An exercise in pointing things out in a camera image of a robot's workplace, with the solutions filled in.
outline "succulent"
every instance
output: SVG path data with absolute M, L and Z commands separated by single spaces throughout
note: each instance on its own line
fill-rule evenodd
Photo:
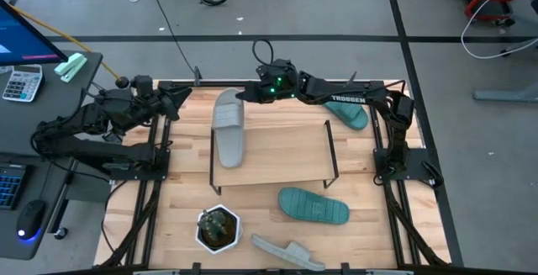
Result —
M 208 212 L 204 210 L 202 218 L 198 221 L 198 226 L 208 233 L 209 238 L 217 241 L 219 239 L 219 233 L 226 234 L 226 229 L 223 226 L 225 221 L 226 218 L 221 211 Z

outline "gray slide sandal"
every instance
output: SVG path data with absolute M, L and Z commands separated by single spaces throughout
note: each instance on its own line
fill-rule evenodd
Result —
M 252 234 L 251 241 L 254 246 L 257 246 L 274 256 L 278 256 L 285 261 L 304 267 L 307 270 L 317 272 L 325 270 L 325 264 L 322 262 L 311 261 L 309 249 L 296 241 L 290 242 L 286 249 L 273 245 L 271 242 L 264 240 L 257 234 Z
M 243 162 L 245 105 L 235 98 L 240 91 L 225 89 L 215 101 L 213 130 L 222 167 L 233 168 Z

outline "computer mouse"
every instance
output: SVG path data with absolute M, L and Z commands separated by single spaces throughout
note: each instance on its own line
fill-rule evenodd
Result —
M 17 236 L 26 241 L 34 237 L 41 227 L 45 215 L 46 202 L 33 200 L 27 203 L 17 220 Z

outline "yellow cable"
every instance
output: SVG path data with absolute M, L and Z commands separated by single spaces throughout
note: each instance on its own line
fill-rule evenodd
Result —
M 29 20 L 35 22 L 36 24 L 39 24 L 39 25 L 41 25 L 41 26 L 47 28 L 48 30 L 50 30 L 50 31 L 52 31 L 52 32 L 54 32 L 54 33 L 57 33 L 57 34 L 63 36 L 64 38 L 70 40 L 71 42 L 73 42 L 73 43 L 79 45 L 79 46 L 80 46 L 81 48 L 83 48 L 84 50 L 86 50 L 86 51 L 88 51 L 88 52 L 92 52 L 92 51 L 90 50 L 90 48 L 88 48 L 86 45 L 84 45 L 83 43 L 79 42 L 79 41 L 76 40 L 75 38 L 71 37 L 70 35 L 65 34 L 65 33 L 59 31 L 58 29 L 56 29 L 56 28 L 54 28 L 54 27 L 52 27 L 52 26 L 49 26 L 47 23 L 41 22 L 40 20 L 34 18 L 33 16 L 27 14 L 26 12 L 24 12 L 23 10 L 21 10 L 21 9 L 15 7 L 15 6 L 11 6 L 11 7 L 12 7 L 13 9 L 15 9 L 15 11 L 17 11 L 18 13 L 20 13 L 22 16 L 24 16 L 25 18 L 27 18 L 27 19 L 29 19 Z M 111 69 L 111 68 L 110 68 L 104 61 L 101 62 L 101 65 L 103 65 L 103 67 L 104 67 L 105 69 L 107 69 L 108 72 L 110 72 L 110 74 L 112 74 L 112 75 L 114 76 L 115 79 L 117 79 L 117 80 L 119 79 L 119 75 L 116 74 L 116 73 L 115 73 L 115 72 L 114 72 L 114 71 L 113 71 L 113 70 L 112 70 L 112 69 Z

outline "calculator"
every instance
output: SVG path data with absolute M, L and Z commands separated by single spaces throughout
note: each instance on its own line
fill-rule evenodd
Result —
M 40 65 L 13 66 L 2 97 L 6 100 L 30 103 L 34 101 L 43 80 L 43 68 Z

